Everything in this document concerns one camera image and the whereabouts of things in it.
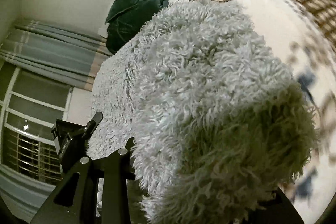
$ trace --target shaggy pillow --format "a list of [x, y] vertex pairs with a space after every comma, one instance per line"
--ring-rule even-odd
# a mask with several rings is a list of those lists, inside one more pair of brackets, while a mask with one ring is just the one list
[[300, 85], [233, 1], [159, 12], [103, 64], [93, 95], [104, 119], [88, 155], [135, 137], [153, 224], [243, 219], [302, 172], [315, 140]]

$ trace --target striped curtain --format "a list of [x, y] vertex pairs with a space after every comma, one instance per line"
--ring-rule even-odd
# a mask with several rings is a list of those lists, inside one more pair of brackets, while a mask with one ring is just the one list
[[0, 58], [71, 86], [92, 90], [101, 64], [111, 53], [106, 39], [68, 28], [20, 20], [0, 45]]

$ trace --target green fabric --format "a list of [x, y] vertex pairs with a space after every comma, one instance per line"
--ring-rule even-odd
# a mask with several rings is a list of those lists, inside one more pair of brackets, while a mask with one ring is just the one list
[[108, 50], [117, 52], [153, 15], [167, 6], [168, 0], [116, 0], [106, 18], [106, 23], [110, 24], [106, 43]]

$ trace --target round silver pin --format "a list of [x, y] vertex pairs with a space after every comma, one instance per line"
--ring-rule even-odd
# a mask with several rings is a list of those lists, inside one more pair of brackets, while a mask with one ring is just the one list
[[90, 161], [89, 157], [82, 157], [80, 162], [81, 164], [87, 164]]
[[126, 149], [126, 148], [120, 148], [119, 150], [118, 150], [118, 154], [119, 155], [125, 155], [125, 154], [127, 154], [128, 153], [128, 150]]

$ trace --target white window frame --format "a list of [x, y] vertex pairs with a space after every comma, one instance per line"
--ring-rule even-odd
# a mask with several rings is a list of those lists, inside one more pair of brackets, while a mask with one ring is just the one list
[[31, 101], [31, 102], [34, 102], [34, 103], [37, 103], [37, 104], [40, 104], [40, 105], [43, 105], [43, 106], [46, 106], [46, 107], [49, 107], [49, 108], [53, 108], [53, 109], [56, 109], [56, 110], [63, 111], [63, 120], [66, 121], [67, 118], [68, 118], [68, 112], [69, 112], [69, 106], [70, 106], [70, 101], [71, 101], [71, 97], [72, 97], [73, 87], [69, 88], [69, 92], [68, 92], [67, 100], [66, 100], [66, 105], [65, 105], [64, 108], [58, 107], [58, 106], [55, 106], [55, 105], [52, 105], [52, 104], [48, 104], [48, 103], [45, 103], [45, 102], [41, 102], [39, 100], [27, 97], [25, 95], [22, 95], [22, 94], [19, 94], [19, 93], [13, 91], [14, 84], [16, 82], [17, 77], [19, 76], [20, 71], [21, 71], [21, 68], [19, 68], [19, 67], [15, 68], [14, 73], [11, 77], [11, 80], [8, 84], [8, 88], [6, 90], [4, 101], [0, 101], [0, 105], [2, 107], [1, 112], [0, 112], [0, 164], [3, 164], [3, 159], [2, 159], [2, 145], [3, 145], [2, 139], [3, 139], [3, 136], [2, 136], [2, 132], [3, 132], [4, 127], [8, 128], [9, 130], [14, 131], [14, 132], [16, 132], [20, 135], [23, 135], [23, 136], [26, 136], [30, 139], [36, 140], [38, 142], [42, 142], [42, 143], [45, 143], [45, 144], [48, 144], [48, 145], [51, 145], [51, 146], [55, 146], [54, 142], [51, 141], [51, 140], [48, 140], [48, 139], [45, 139], [45, 138], [42, 138], [42, 137], [39, 137], [39, 136], [35, 136], [35, 135], [30, 134], [28, 132], [19, 130], [19, 129], [13, 127], [12, 125], [7, 124], [5, 122], [7, 120], [8, 113], [12, 113], [12, 114], [14, 114], [18, 117], [27, 119], [29, 121], [40, 124], [40, 125], [45, 126], [45, 127], [49, 127], [50, 130], [51, 130], [51, 128], [54, 127], [53, 123], [45, 122], [45, 121], [30, 117], [26, 114], [23, 114], [21, 112], [18, 112], [14, 109], [9, 108], [9, 102], [11, 100], [12, 95], [18, 96], [18, 97], [23, 98], [25, 100], [28, 100], [28, 101]]

